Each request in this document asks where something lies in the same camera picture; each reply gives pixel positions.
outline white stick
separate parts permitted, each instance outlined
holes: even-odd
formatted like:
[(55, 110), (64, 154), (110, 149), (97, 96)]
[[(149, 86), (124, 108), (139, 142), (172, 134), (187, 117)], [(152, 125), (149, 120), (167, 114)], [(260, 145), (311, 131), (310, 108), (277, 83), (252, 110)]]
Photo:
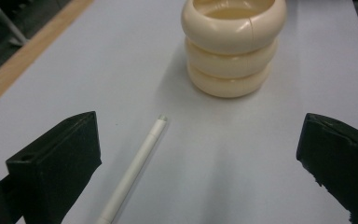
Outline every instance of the white stick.
[(130, 167), (127, 169), (124, 176), (121, 178), (118, 183), (115, 191), (113, 192), (109, 202), (101, 213), (100, 217), (97, 220), (97, 224), (111, 224), (113, 219), (116, 216), (118, 209), (121, 204), (124, 202), (133, 182), (135, 181), (136, 176), (141, 171), (144, 166), (150, 151), (153, 149), (156, 144), (159, 136), (162, 133), (162, 130), (165, 127), (167, 118), (160, 115), (153, 128), (150, 130), (147, 135), (144, 143), (139, 148), (138, 152), (135, 155), (135, 158), (132, 160)]

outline ceramic container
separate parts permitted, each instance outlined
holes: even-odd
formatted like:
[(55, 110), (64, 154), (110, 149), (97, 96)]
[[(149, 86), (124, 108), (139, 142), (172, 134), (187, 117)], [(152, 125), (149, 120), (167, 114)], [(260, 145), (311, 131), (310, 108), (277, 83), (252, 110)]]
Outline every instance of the ceramic container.
[(182, 27), (193, 83), (220, 97), (260, 88), (285, 19), (285, 0), (186, 0)]

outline wooden board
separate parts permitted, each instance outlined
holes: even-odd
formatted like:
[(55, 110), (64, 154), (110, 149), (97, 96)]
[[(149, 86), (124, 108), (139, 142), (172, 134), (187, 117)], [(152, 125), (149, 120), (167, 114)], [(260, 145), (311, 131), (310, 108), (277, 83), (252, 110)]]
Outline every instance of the wooden board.
[(0, 67), (0, 97), (93, 0), (72, 0)]

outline cup opening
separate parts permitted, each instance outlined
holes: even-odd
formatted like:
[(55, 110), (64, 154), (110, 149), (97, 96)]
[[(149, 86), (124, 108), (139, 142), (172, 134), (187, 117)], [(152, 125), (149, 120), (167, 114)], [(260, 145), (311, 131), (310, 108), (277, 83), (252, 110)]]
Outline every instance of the cup opening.
[(202, 15), (218, 20), (241, 20), (267, 11), (275, 0), (193, 0)]

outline table surface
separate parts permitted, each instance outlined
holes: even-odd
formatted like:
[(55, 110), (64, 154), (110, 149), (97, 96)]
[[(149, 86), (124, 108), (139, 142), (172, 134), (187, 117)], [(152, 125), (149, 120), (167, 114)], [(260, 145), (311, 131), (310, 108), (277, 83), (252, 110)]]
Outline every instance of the table surface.
[(93, 223), (159, 114), (162, 138), (116, 223), (350, 223), (296, 160), (306, 113), (358, 129), (358, 19), (350, 0), (287, 1), (272, 71), (220, 99), (186, 75), (184, 1), (95, 1), (0, 98), (5, 160), (95, 110), (103, 165), (63, 223)]

